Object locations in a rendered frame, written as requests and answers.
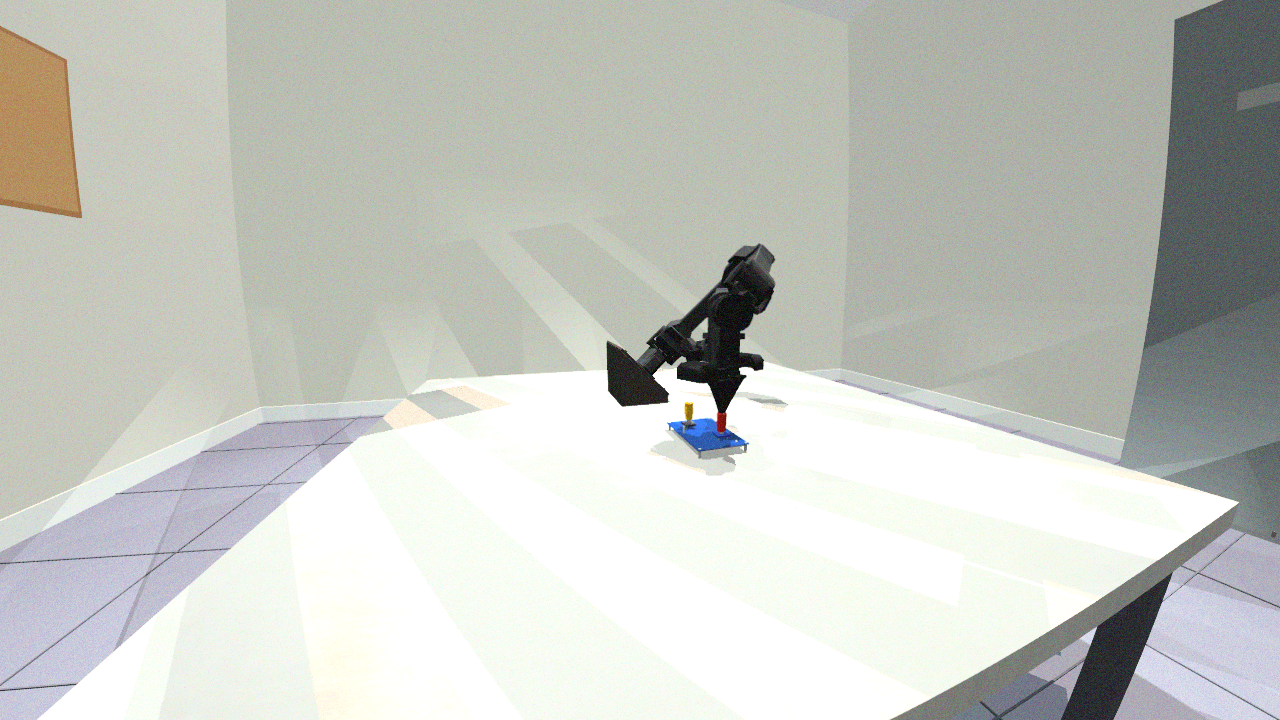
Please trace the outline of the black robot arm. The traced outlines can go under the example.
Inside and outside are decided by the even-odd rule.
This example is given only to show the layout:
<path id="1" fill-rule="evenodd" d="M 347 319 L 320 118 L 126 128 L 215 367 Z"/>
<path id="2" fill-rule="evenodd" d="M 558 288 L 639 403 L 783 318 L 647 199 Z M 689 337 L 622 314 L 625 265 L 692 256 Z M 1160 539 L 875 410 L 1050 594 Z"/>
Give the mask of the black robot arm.
<path id="1" fill-rule="evenodd" d="M 681 356 L 686 357 L 687 363 L 701 361 L 701 356 L 707 359 L 708 340 L 692 340 L 692 331 L 707 316 L 708 327 L 730 332 L 746 329 L 753 322 L 753 313 L 755 315 L 764 313 L 771 295 L 774 293 L 776 283 L 769 274 L 774 260 L 774 255 L 763 243 L 739 249 L 727 261 L 722 281 L 682 319 L 662 325 L 646 341 L 650 347 L 636 363 L 653 377 L 663 363 L 672 366 Z"/>

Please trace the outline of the blue circuit board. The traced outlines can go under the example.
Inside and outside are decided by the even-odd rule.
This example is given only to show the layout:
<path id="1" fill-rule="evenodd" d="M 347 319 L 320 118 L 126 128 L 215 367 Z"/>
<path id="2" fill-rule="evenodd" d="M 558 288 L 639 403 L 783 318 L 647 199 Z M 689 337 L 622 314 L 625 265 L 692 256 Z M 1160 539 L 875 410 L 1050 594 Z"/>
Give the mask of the blue circuit board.
<path id="1" fill-rule="evenodd" d="M 684 439 L 687 439 L 692 448 L 698 450 L 698 459 L 701 459 L 701 451 L 716 450 L 716 448 L 731 448 L 744 445 L 744 451 L 748 452 L 749 442 L 741 439 L 732 430 L 726 428 L 727 413 L 717 413 L 716 420 L 698 419 L 692 420 L 694 404 L 685 402 L 685 420 L 687 421 L 667 421 L 673 430 L 676 430 Z"/>

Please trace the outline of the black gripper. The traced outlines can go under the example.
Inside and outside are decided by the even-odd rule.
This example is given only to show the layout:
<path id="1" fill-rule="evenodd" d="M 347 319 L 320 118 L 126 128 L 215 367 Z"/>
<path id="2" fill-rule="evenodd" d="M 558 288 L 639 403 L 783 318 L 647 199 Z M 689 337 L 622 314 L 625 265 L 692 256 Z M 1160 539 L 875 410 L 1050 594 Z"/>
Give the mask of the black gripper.
<path id="1" fill-rule="evenodd" d="M 748 375 L 740 374 L 739 368 L 753 368 L 754 372 L 764 369 L 764 359 L 759 354 L 740 352 L 740 340 L 745 340 L 745 333 L 730 332 L 723 328 L 708 327 L 708 333 L 703 333 L 703 340 L 708 340 L 708 356 L 701 361 L 680 363 L 677 366 L 677 379 L 689 380 L 710 387 L 717 413 L 726 413 L 730 404 Z"/>

